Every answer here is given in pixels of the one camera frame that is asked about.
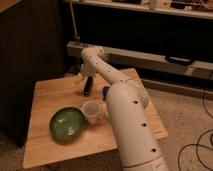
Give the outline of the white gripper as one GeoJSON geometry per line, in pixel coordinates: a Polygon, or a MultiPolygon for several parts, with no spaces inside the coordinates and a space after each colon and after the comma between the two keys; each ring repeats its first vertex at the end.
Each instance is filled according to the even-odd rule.
{"type": "Polygon", "coordinates": [[[93,77],[96,75],[96,71],[86,64],[82,64],[80,67],[80,72],[77,74],[77,77],[75,79],[75,83],[79,84],[85,79],[87,79],[86,84],[84,86],[83,95],[85,97],[88,97],[90,95],[90,92],[92,90],[93,86],[93,77]]]}

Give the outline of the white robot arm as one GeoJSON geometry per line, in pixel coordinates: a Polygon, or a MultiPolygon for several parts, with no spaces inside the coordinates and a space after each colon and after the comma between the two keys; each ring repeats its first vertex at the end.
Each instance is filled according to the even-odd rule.
{"type": "Polygon", "coordinates": [[[104,61],[101,46],[81,50],[81,74],[99,73],[109,84],[106,107],[123,171],[169,171],[145,116],[149,96],[144,87],[104,61]]]}

